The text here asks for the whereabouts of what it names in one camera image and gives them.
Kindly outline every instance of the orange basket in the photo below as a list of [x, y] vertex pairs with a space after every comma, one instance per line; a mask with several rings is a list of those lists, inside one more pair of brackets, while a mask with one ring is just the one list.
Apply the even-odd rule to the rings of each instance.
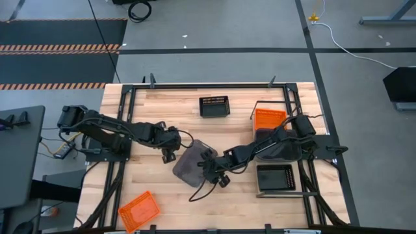
[[149, 191], [145, 191], [127, 205], [118, 209], [128, 233], [132, 233], [160, 214], [159, 207]]
[[254, 131], [258, 129], [274, 129], [285, 119], [286, 111], [284, 110], [256, 109], [254, 112]]

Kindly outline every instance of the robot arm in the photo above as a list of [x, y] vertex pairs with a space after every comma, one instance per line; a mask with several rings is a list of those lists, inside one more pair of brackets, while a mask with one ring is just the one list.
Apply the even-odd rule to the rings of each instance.
[[125, 143], [130, 140], [147, 147], [162, 149], [164, 163], [174, 161], [176, 159], [174, 151], [181, 147], [178, 129], [175, 127], [165, 129], [164, 122], [127, 123], [95, 110], [88, 110], [82, 105], [64, 106], [58, 127], [62, 133], [66, 134], [82, 132], [115, 154], [126, 150]]
[[[284, 128], [289, 123], [292, 124], [292, 131]], [[261, 153], [271, 152], [276, 155], [280, 152], [280, 149], [287, 146], [307, 146], [310, 148], [315, 145], [312, 141], [315, 134], [316, 132], [308, 116], [289, 117], [265, 139], [226, 150], [221, 157], [212, 157], [212, 152], [208, 149], [202, 153], [203, 162], [199, 162], [198, 166], [203, 168], [203, 176], [208, 182], [212, 184], [219, 183], [224, 188], [230, 182], [225, 172], [243, 173], [248, 163]], [[239, 168], [244, 169], [240, 172], [234, 172]]]

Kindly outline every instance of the cable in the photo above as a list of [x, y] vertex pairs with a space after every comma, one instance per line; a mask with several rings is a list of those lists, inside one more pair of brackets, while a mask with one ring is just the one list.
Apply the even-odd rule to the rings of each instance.
[[[77, 133], [77, 134], [75, 134], [75, 135], [73, 135], [73, 136], [71, 136], [69, 139], [67, 139], [67, 140], [65, 140], [64, 138], [62, 138], [61, 136], [59, 136], [60, 137], [60, 140], [57, 140], [57, 141], [63, 141], [63, 142], [65, 142], [66, 144], [69, 144], [72, 140], [74, 140], [75, 138], [77, 138], [79, 135], [81, 135], [82, 133], [81, 132], [79, 132], [79, 133]], [[51, 155], [55, 155], [56, 153], [58, 153], [64, 146], [65, 146], [65, 144], [62, 144], [62, 145], [60, 145], [59, 146], [59, 148], [58, 148], [58, 150], [57, 151], [55, 151], [55, 152], [52, 152], [50, 149], [49, 149], [49, 147], [45, 144], [45, 143], [43, 143], [43, 142], [39, 142], [39, 143], [41, 143], [43, 146], [45, 146], [45, 148], [46, 148], [46, 150], [47, 150], [47, 152], [48, 153], [50, 153]]]
[[324, 2], [324, 10], [322, 11], [322, 13], [319, 15], [319, 19], [324, 15], [325, 13], [325, 0], [322, 0], [322, 2]]
[[62, 203], [64, 203], [64, 202], [65, 202], [65, 201], [58, 202], [58, 203], [56, 203], [56, 204], [52, 205], [51, 207], [48, 207], [47, 209], [44, 209], [43, 211], [40, 211], [38, 214], [36, 214], [35, 216], [33, 216], [33, 218], [31, 218], [28, 222], [32, 222], [32, 220], [34, 220], [37, 216], [39, 216], [39, 215], [43, 214], [43, 213], [44, 213], [45, 211], [47, 211], [48, 209], [54, 208], [54, 207], [56, 207], [56, 206], [58, 206], [58, 205], [60, 205], [60, 204], [62, 204]]
[[187, 149], [191, 148], [194, 145], [194, 137], [190, 133], [188, 133], [188, 132], [186, 132], [184, 130], [177, 130], [177, 131], [180, 132], [180, 133], [187, 134], [190, 137], [190, 140], [191, 140], [189, 146], [185, 146], [182, 143], [181, 143], [181, 146], [183, 146], [184, 148], [187, 148]]
[[46, 155], [46, 154], [44, 154], [44, 153], [39, 153], [39, 152], [38, 152], [38, 154], [43, 155], [43, 156], [45, 156], [45, 157], [50, 157], [51, 159], [57, 159], [57, 158], [51, 157], [51, 156], [49, 156], [49, 155]]
[[52, 153], [52, 151], [49, 149], [49, 147], [45, 143], [43, 143], [43, 142], [39, 142], [39, 143], [41, 143], [43, 146], [45, 146], [48, 153], [50, 153], [51, 155], [54, 155], [54, 153]]
[[79, 218], [78, 218], [78, 216], [77, 215], [75, 215], [75, 219], [77, 219], [78, 220], [78, 222], [81, 224], [81, 225], [83, 225], [84, 223], [83, 223], [83, 221], [81, 221]]
[[216, 185], [218, 184], [218, 182], [217, 183], [215, 183], [214, 184], [214, 186], [212, 187], [212, 189], [209, 191], [209, 192], [207, 192], [205, 195], [203, 195], [203, 196], [201, 196], [201, 197], [199, 197], [199, 198], [196, 198], [196, 199], [193, 199], [194, 197], [195, 197], [195, 195], [197, 195], [197, 193], [199, 193], [199, 191], [202, 189], [202, 187], [203, 187], [203, 184], [205, 184], [205, 182], [206, 182], [206, 179], [204, 179], [203, 181], [202, 181], [202, 184], [200, 185], [200, 187], [197, 189], [197, 191], [189, 198], [189, 202], [196, 202], [196, 201], [199, 201], [199, 200], [201, 200], [202, 198], [206, 198], [208, 195], [210, 195], [212, 192], [213, 192], [213, 190], [215, 189], [215, 187], [216, 187]]
[[[148, 7], [148, 13], [144, 16], [144, 17], [138, 17], [135, 13], [131, 12], [132, 9], [138, 5], [142, 3], [143, 5], [146, 5]], [[135, 1], [134, 3], [132, 3], [129, 7], [129, 10], [127, 10], [127, 13], [129, 14], [129, 19], [134, 22], [134, 23], [141, 23], [144, 20], [146, 20], [147, 18], [149, 18], [150, 14], [151, 14], [151, 5], [150, 3], [148, 3], [146, 0], [139, 0], [139, 1]]]
[[101, 39], [103, 40], [105, 50], [107, 51], [107, 54], [110, 57], [112, 67], [114, 68], [114, 72], [115, 72], [115, 74], [117, 76], [117, 80], [121, 84], [122, 82], [120, 81], [120, 78], [118, 77], [118, 73], [117, 73], [117, 69], [116, 69], [116, 64], [114, 63], [114, 61], [112, 59], [111, 53], [109, 51], [109, 48], [107, 47], [107, 43], [105, 43], [105, 39], [104, 39], [104, 36], [103, 36], [103, 32], [101, 32], [101, 29], [99, 28], [98, 21], [97, 21], [97, 18], [96, 18], [96, 13], [94, 13], [94, 9], [92, 8], [92, 5], [91, 5], [91, 0], [88, 0], [88, 3], [90, 4], [91, 13], [92, 13], [92, 16], [94, 17], [94, 21], [96, 22], [96, 25], [97, 25], [97, 28], [98, 28], [98, 31], [99, 31], [99, 35], [101, 36]]
[[59, 129], [59, 127], [45, 127], [42, 130], [55, 130], [55, 129]]
[[60, 141], [60, 142], [62, 142], [63, 140], [60, 140], [60, 139], [50, 139], [50, 138], [45, 138], [45, 137], [43, 137], [43, 136], [41, 136], [42, 137], [42, 140], [50, 140], [50, 141]]
[[89, 171], [91, 171], [91, 169], [93, 169], [94, 167], [96, 167], [98, 164], [99, 164], [99, 162], [96, 162], [95, 164], [93, 164], [90, 168], [88, 168], [88, 169], [85, 171], [85, 173], [84, 173], [83, 177], [81, 178], [81, 186], [80, 186], [80, 188], [81, 188], [81, 187], [83, 186], [83, 184], [84, 184], [84, 179], [85, 179], [85, 176], [87, 175], [87, 173], [89, 173]]
[[317, 116], [307, 116], [308, 118], [318, 118], [318, 117], [321, 117], [321, 116], [324, 116], [324, 114], [318, 114]]
[[339, 47], [339, 49], [342, 49], [343, 51], [345, 51], [345, 52], [346, 52], [346, 53], [348, 53], [349, 55], [351, 55], [351, 56], [353, 56], [353, 57], [356, 57], [357, 59], [359, 58], [359, 59], [365, 59], [365, 60], [369, 60], [369, 61], [377, 62], [378, 64], [381, 64], [381, 65], [386, 66], [386, 67], [391, 68], [391, 69], [397, 69], [396, 67], [393, 67], [393, 66], [387, 65], [387, 64], [385, 64], [385, 63], [383, 63], [383, 62], [380, 62], [380, 61], [378, 61], [378, 60], [375, 60], [375, 59], [373, 59], [373, 58], [371, 59], [371, 58], [367, 58], [367, 57], [358, 56], [358, 55], [355, 55], [355, 54], [353, 54], [353, 53], [351, 53], [351, 52], [347, 51], [345, 48], [343, 48], [342, 46], [340, 46], [340, 45], [339, 45], [339, 44], [335, 41], [335, 39], [333, 38], [332, 28], [331, 28], [329, 25], [327, 25], [327, 24], [325, 24], [325, 23], [317, 23], [317, 22], [315, 22], [315, 21], [312, 21], [312, 25], [322, 25], [322, 26], [325, 26], [325, 27], [329, 28], [329, 30], [330, 30], [330, 32], [331, 32], [332, 42], [333, 42], [333, 43], [334, 43], [337, 47]]

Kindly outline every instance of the floor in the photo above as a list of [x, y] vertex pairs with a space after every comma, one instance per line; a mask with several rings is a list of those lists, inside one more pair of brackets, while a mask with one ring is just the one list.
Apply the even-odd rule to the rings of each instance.
[[[18, 19], [92, 18], [86, 0], [22, 2]], [[126, 10], [111, 1], [91, 2], [98, 18], [127, 17]], [[1, 1], [0, 20], [7, 20], [18, 3]], [[306, 17], [316, 3], [302, 0]], [[397, 0], [326, 0], [320, 22], [331, 25], [335, 39], [347, 48], [416, 47], [415, 26], [358, 25], [361, 16], [388, 15], [399, 4]], [[147, 21], [129, 21], [124, 49], [306, 48], [295, 1], [160, 0], [151, 5], [153, 12]], [[320, 14], [322, 3], [316, 8]], [[408, 15], [416, 16], [416, 6]], [[325, 27], [311, 27], [311, 38], [315, 48], [335, 47]], [[392, 66], [416, 65], [415, 53], [363, 56]], [[344, 158], [360, 224], [416, 229], [416, 113], [397, 112], [389, 102], [382, 79], [392, 69], [345, 53], [317, 53], [317, 60], [339, 140], [349, 147]], [[137, 52], [120, 55], [117, 72], [123, 83], [139, 83], [149, 73], [154, 73], [158, 83], [269, 81], [274, 75], [276, 81], [317, 82], [307, 53]], [[0, 99], [7, 100], [0, 102], [0, 110], [44, 105], [44, 126], [54, 127], [63, 105], [99, 109], [102, 93], [103, 90], [6, 90], [0, 91]], [[42, 136], [57, 138], [57, 132], [44, 131]], [[60, 144], [52, 141], [48, 145], [55, 149]], [[84, 156], [74, 157], [58, 161], [39, 156], [34, 177], [84, 168]]]

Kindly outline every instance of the wooden table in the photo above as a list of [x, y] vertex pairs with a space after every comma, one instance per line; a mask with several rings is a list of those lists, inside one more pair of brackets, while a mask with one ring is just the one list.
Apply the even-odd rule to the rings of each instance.
[[[303, 112], [314, 116], [321, 114], [321, 107], [314, 83], [297, 83]], [[100, 113], [116, 118], [121, 96], [121, 84], [105, 87]], [[203, 119], [199, 115], [198, 98], [229, 96], [231, 114], [227, 118]], [[257, 100], [283, 100], [283, 92], [275, 88], [192, 88], [192, 89], [143, 89], [136, 93], [133, 122], [157, 123], [188, 131], [194, 138], [216, 149], [219, 153], [233, 146], [248, 144], [253, 140], [251, 111]], [[260, 103], [260, 108], [282, 109], [284, 104]], [[127, 107], [124, 108], [124, 120]], [[324, 118], [311, 119], [317, 134], [326, 134]], [[190, 138], [183, 135], [183, 143]], [[231, 183], [226, 188], [217, 187], [208, 197], [189, 203], [195, 188], [173, 175], [175, 162], [163, 164], [161, 152], [133, 143], [131, 159], [125, 166], [120, 207], [149, 190], [155, 197], [161, 214], [142, 229], [156, 224], [157, 229], [264, 229], [306, 228], [305, 208], [300, 198], [259, 199], [255, 163], [250, 163], [241, 175], [228, 173]], [[107, 162], [101, 162], [85, 177], [77, 216], [85, 221], [103, 195]], [[348, 222], [348, 213], [337, 171], [320, 160], [315, 169], [321, 194], [338, 216]], [[203, 188], [205, 194], [211, 185]], [[319, 223], [314, 198], [310, 198], [313, 217]], [[105, 225], [110, 224], [112, 200], [107, 206]], [[124, 229], [118, 219], [117, 229]]]

